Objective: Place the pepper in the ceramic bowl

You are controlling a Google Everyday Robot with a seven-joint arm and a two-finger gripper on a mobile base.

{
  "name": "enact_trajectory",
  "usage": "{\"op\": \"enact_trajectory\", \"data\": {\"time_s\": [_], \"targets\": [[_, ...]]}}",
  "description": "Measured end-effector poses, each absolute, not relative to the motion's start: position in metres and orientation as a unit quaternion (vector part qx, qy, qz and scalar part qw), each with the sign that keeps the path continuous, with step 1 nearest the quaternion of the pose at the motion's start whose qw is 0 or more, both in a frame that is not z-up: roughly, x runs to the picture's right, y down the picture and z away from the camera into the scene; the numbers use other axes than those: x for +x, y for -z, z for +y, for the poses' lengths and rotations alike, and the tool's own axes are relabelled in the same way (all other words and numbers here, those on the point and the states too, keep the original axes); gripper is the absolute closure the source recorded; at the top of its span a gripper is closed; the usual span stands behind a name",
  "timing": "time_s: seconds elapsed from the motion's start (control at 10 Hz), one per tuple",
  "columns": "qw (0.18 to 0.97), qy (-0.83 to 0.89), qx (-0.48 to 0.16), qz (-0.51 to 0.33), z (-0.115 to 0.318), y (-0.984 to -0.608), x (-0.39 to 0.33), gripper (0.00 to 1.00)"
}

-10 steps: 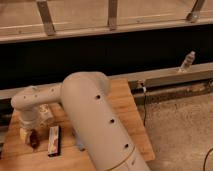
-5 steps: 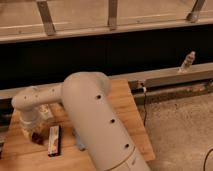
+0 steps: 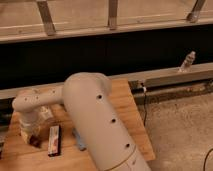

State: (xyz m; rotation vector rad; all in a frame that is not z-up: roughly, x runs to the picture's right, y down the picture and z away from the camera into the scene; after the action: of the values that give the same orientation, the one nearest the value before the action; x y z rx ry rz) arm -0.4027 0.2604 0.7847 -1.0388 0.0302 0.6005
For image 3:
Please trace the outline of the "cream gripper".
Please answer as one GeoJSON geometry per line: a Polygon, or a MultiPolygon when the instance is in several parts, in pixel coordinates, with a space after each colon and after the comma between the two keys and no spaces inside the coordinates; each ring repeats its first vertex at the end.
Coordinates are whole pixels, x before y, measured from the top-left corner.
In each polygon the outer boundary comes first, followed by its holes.
{"type": "Polygon", "coordinates": [[[30,145],[29,141],[32,136],[39,138],[40,130],[41,130],[41,126],[40,126],[39,122],[34,122],[34,123],[21,122],[20,123],[21,137],[22,137],[23,141],[28,145],[30,145]]]}

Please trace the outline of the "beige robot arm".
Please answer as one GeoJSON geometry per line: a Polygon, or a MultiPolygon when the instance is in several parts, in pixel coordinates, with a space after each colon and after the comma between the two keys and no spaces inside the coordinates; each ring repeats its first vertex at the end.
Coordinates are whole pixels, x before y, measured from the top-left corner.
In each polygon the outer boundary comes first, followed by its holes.
{"type": "Polygon", "coordinates": [[[17,96],[12,107],[29,128],[37,121],[36,108],[62,103],[99,171],[151,171],[110,102],[110,92],[106,75],[81,72],[47,92],[17,96]]]}

